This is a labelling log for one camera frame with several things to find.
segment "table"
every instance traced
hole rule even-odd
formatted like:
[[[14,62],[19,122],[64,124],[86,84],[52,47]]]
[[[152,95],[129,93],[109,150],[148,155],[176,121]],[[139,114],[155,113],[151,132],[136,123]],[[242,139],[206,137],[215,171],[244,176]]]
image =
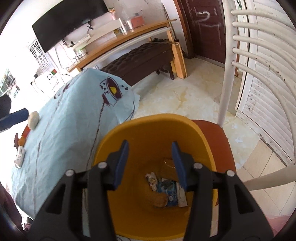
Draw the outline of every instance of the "table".
[[[169,41],[172,43],[172,51],[174,54],[174,60],[172,61],[173,71],[177,73],[177,76],[179,78],[184,79],[185,77],[187,77],[187,73],[182,50],[180,44],[174,41],[169,26],[169,23],[175,20],[176,19],[146,24],[144,26],[130,30],[126,34],[120,34],[117,37],[106,41],[104,44],[95,48],[79,61],[71,65],[69,68],[69,72],[73,71],[74,69],[77,69],[79,72],[81,72],[81,70],[92,61],[96,60],[100,56],[108,53],[113,49],[119,48],[120,45],[126,44],[128,41],[135,40],[136,38],[140,39],[142,35],[148,34],[150,32],[153,33],[155,30],[163,28],[168,35]]]
[[[16,204],[35,218],[68,169],[76,173],[90,169],[101,140],[132,118],[139,100],[121,78],[92,68],[60,88],[38,111],[40,121],[27,136],[22,167],[12,169]]]

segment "food wrapper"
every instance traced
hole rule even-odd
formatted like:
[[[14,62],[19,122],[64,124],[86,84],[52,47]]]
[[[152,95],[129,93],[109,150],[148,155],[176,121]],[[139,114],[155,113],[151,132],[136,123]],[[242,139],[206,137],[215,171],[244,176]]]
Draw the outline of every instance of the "food wrapper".
[[[188,206],[185,191],[179,183],[177,183],[177,198],[178,198],[178,206],[179,207],[187,207]]]
[[[157,192],[158,181],[157,181],[157,177],[156,177],[155,173],[154,172],[151,172],[150,174],[147,173],[145,175],[145,177],[147,178],[147,181],[148,181],[151,189],[153,191]]]
[[[158,185],[158,192],[167,194],[167,207],[173,207],[178,205],[177,183],[175,181],[162,178],[161,182]]]

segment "brown door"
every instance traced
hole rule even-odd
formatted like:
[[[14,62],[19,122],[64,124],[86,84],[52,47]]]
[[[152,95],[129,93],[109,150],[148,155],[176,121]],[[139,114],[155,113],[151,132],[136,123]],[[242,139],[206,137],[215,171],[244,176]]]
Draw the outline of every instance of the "brown door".
[[[194,53],[225,63],[226,42],[221,0],[181,0]]]

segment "chair backrest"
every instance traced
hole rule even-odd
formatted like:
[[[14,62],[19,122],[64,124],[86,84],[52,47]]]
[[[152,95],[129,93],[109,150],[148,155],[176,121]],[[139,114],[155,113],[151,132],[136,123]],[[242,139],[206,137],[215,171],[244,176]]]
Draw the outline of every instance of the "chair backrest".
[[[296,79],[296,61],[295,58],[291,55],[294,51],[296,53],[296,35],[293,33],[295,32],[295,28],[292,23],[287,23],[281,17],[268,11],[253,9],[236,10],[234,0],[222,0],[222,2],[224,7],[226,26],[226,61],[218,124],[220,126],[223,125],[230,99],[235,67],[237,67],[245,71],[246,73],[253,75],[259,81],[261,81],[278,99],[287,117],[292,133],[294,153],[296,153],[295,115],[292,111],[293,109],[295,109],[294,103],[296,100],[296,83],[294,81]],[[281,28],[280,30],[278,28],[260,23],[258,24],[238,22],[238,15],[264,17],[265,19],[269,19],[275,23],[284,25],[284,28]],[[238,34],[238,28],[261,31],[263,33],[276,37],[280,41],[280,43],[284,42],[286,43],[286,45],[275,45],[274,43],[266,40],[240,36]],[[261,48],[275,53],[284,61],[279,61],[278,58],[273,58],[269,56],[265,58],[251,53],[250,51],[239,49],[237,48],[237,41],[260,46]],[[246,56],[249,59],[253,59],[257,63],[260,63],[260,65],[265,66],[267,69],[269,69],[270,72],[273,72],[282,81],[282,87],[276,84],[274,81],[271,81],[269,75],[264,75],[254,69],[251,69],[245,65],[236,62],[237,55]]]

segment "chair leg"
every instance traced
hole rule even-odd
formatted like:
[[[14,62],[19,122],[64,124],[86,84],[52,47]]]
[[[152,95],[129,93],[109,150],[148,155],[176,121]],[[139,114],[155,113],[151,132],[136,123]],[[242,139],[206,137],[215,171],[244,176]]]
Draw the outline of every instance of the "chair leg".
[[[174,76],[173,69],[172,69],[172,66],[170,65],[170,63],[168,64],[168,72],[170,73],[171,80],[174,80],[175,76]]]
[[[271,188],[296,181],[296,166],[290,165],[276,172],[244,182],[249,191]]]

